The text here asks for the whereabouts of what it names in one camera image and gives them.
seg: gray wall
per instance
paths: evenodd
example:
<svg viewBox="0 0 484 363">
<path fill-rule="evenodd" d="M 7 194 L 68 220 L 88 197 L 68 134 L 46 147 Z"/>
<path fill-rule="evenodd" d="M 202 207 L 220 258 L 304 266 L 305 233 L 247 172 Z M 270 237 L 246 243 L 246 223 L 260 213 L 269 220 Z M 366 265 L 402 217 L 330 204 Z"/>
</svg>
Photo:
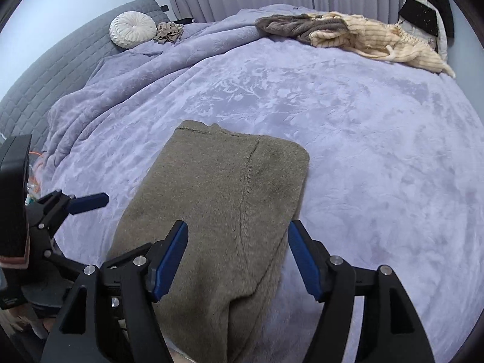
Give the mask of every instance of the gray wall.
<svg viewBox="0 0 484 363">
<path fill-rule="evenodd" d="M 449 47 L 449 64 L 456 80 L 484 123 L 484 48 L 469 22 L 453 0 L 450 0 L 456 38 Z"/>
</svg>

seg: white pillow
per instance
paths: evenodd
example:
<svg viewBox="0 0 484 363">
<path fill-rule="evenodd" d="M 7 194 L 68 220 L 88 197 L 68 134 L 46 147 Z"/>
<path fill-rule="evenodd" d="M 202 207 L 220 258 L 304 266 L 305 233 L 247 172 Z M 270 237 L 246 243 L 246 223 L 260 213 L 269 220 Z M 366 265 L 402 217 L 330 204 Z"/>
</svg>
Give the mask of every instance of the white pillow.
<svg viewBox="0 0 484 363">
<path fill-rule="evenodd" d="M 110 25 L 112 41 L 124 49 L 131 49 L 140 43 L 152 40 L 155 35 L 154 20 L 141 12 L 124 12 L 116 16 Z"/>
</svg>

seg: black clamp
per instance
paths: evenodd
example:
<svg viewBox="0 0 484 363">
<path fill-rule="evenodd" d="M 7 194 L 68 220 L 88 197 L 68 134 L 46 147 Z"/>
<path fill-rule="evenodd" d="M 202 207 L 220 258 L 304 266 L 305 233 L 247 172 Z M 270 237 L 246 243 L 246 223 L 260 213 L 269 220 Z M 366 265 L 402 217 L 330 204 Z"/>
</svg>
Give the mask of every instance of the black clamp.
<svg viewBox="0 0 484 363">
<path fill-rule="evenodd" d="M 287 230 L 289 245 L 309 294 L 325 303 L 303 363 L 341 363 L 355 296 L 365 297 L 356 363 L 434 363 L 424 327 L 392 268 L 351 266 L 312 240 L 301 221 Z"/>
<path fill-rule="evenodd" d="M 158 302 L 169 292 L 187 243 L 187 224 L 177 221 L 162 241 L 100 269 L 84 267 L 57 315 L 41 361 L 172 363 L 149 301 Z"/>
<path fill-rule="evenodd" d="M 28 301 L 38 308 L 59 310 L 64 295 L 61 290 L 70 285 L 66 280 L 74 282 L 84 265 L 56 254 L 52 239 L 69 214 L 105 207 L 109 200 L 104 192 L 76 198 L 54 191 L 28 206 L 23 205 L 27 238 L 11 233 L 8 236 L 10 245 L 3 249 L 4 257 L 8 258 L 14 255 L 14 247 L 23 244 L 28 269 L 0 268 L 0 309 Z"/>
</svg>

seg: lavender blanket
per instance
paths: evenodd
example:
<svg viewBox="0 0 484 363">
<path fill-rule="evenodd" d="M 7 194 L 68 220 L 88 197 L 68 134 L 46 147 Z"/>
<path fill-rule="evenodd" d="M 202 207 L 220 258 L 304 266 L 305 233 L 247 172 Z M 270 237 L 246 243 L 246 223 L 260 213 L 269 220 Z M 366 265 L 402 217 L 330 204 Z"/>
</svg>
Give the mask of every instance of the lavender blanket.
<svg viewBox="0 0 484 363">
<path fill-rule="evenodd" d="M 310 154 L 301 220 L 355 266 L 392 266 L 438 363 L 484 307 L 484 129 L 449 76 L 338 49 L 266 37 L 253 23 L 305 8 L 243 10 L 185 27 L 175 46 L 148 42 L 103 60 L 49 113 L 41 182 L 107 208 L 70 217 L 56 239 L 100 264 L 124 209 L 173 130 L 187 119 L 295 141 Z M 321 306 L 290 252 L 247 362 L 302 361 Z M 355 356 L 362 305 L 345 361 Z"/>
</svg>

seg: clothing pile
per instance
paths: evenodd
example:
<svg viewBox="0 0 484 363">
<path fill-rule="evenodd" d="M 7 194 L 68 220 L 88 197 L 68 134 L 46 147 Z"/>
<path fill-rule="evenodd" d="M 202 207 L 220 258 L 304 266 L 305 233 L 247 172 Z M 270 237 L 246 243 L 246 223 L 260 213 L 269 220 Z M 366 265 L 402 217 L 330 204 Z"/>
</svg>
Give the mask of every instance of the clothing pile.
<svg viewBox="0 0 484 363">
<path fill-rule="evenodd" d="M 199 363 L 244 361 L 275 296 L 309 155 L 271 136 L 186 120 L 163 147 L 119 222 L 110 255 L 164 239 L 188 245 L 155 305 L 164 336 Z"/>
<path fill-rule="evenodd" d="M 162 45 L 164 45 L 166 41 L 175 43 L 182 34 L 182 25 L 174 23 L 173 21 L 169 21 L 168 23 L 162 21 L 156 26 L 156 35 L 154 36 L 153 41 Z"/>
<path fill-rule="evenodd" d="M 315 47 L 339 47 L 373 60 L 403 63 L 456 77 L 427 42 L 406 33 L 398 24 L 387 25 L 361 15 L 329 12 L 272 15 L 258 19 L 256 26 L 269 34 L 295 38 Z"/>
</svg>

